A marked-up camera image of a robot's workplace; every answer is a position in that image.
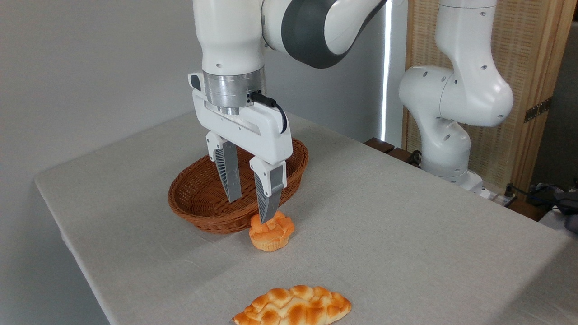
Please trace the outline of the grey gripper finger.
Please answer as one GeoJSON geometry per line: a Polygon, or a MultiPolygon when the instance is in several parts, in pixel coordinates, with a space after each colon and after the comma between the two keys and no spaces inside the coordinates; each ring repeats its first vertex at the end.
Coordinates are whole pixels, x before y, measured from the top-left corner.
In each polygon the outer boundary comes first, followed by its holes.
{"type": "Polygon", "coordinates": [[[250,167],[254,172],[260,222],[271,220],[280,206],[281,192],[287,187],[286,162],[268,164],[259,157],[252,157],[250,167]]]}
{"type": "Polygon", "coordinates": [[[206,135],[209,158],[215,163],[219,178],[229,202],[242,196],[237,146],[214,132],[206,135]]]}

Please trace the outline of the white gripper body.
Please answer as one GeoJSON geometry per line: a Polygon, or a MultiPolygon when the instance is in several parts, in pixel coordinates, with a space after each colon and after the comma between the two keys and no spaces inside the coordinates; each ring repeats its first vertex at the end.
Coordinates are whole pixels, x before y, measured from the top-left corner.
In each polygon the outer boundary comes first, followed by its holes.
{"type": "Polygon", "coordinates": [[[250,152],[268,164],[287,160],[293,153],[290,127],[276,108],[252,103],[238,115],[227,115],[211,104],[205,95],[202,73],[189,74],[196,116],[202,127],[250,152]]]}

